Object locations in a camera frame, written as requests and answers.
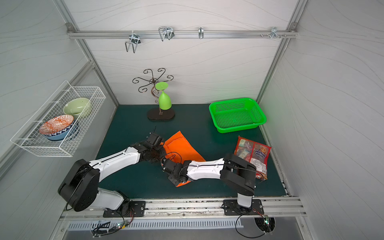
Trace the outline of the orange shorts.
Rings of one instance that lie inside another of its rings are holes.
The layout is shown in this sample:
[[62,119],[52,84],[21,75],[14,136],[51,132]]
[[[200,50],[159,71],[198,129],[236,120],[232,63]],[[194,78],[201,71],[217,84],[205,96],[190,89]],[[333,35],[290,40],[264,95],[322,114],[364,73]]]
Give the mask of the orange shorts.
[[189,161],[189,165],[194,162],[205,162],[206,160],[190,145],[188,140],[179,131],[171,138],[165,141],[163,147],[166,150],[164,158],[170,159],[175,163],[185,163]]

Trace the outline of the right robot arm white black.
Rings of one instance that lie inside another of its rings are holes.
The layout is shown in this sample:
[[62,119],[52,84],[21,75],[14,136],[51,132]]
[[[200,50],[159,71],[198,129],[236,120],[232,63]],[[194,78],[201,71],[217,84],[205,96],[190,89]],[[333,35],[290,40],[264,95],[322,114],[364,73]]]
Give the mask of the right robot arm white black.
[[175,163],[164,158],[161,164],[163,171],[169,175],[168,179],[176,187],[201,179],[221,180],[237,192],[239,207],[252,208],[258,171],[254,165],[236,155],[208,162]]

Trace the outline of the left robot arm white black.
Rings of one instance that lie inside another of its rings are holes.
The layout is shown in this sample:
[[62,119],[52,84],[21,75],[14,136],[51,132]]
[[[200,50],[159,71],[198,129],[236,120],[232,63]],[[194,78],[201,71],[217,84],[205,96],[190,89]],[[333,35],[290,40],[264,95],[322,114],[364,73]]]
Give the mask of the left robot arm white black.
[[140,162],[159,162],[166,155],[163,138],[151,133],[145,141],[93,161],[76,161],[58,188],[66,206],[81,212],[88,208],[118,210],[128,198],[117,192],[99,187],[108,176]]

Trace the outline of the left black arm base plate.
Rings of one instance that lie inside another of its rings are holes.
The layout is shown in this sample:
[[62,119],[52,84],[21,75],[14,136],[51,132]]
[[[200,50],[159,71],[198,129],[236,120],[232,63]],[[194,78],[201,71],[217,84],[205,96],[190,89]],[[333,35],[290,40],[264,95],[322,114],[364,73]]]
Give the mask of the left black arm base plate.
[[124,200],[123,203],[116,209],[105,209],[104,218],[117,218],[120,215],[125,217],[143,217],[146,209],[145,201]]

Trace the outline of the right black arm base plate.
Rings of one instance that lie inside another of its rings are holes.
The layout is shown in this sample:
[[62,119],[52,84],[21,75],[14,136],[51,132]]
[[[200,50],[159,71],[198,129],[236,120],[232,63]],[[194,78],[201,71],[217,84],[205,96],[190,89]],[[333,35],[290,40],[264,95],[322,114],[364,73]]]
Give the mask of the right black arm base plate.
[[238,205],[237,200],[224,200],[221,208],[224,210],[225,216],[261,216],[265,214],[262,201],[259,199],[252,199],[252,205],[250,208]]

